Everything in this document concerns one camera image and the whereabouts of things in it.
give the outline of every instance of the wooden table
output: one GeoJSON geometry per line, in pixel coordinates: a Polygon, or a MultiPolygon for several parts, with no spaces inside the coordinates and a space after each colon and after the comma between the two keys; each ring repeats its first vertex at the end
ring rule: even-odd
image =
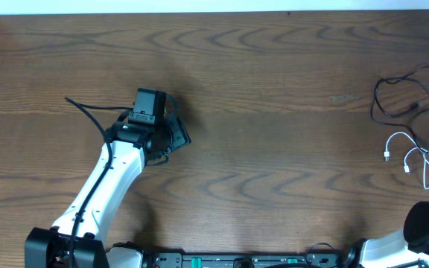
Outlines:
{"type": "MultiPolygon", "coordinates": [[[[429,200],[421,157],[405,175],[398,138],[386,163],[401,129],[369,105],[380,76],[424,61],[429,11],[0,16],[0,266],[23,265],[29,231],[98,159],[100,133],[64,97],[129,106],[142,86],[175,96],[193,144],[144,169],[107,245],[295,252],[400,229],[429,200]]],[[[429,105],[412,85],[381,97],[429,105]]]]}

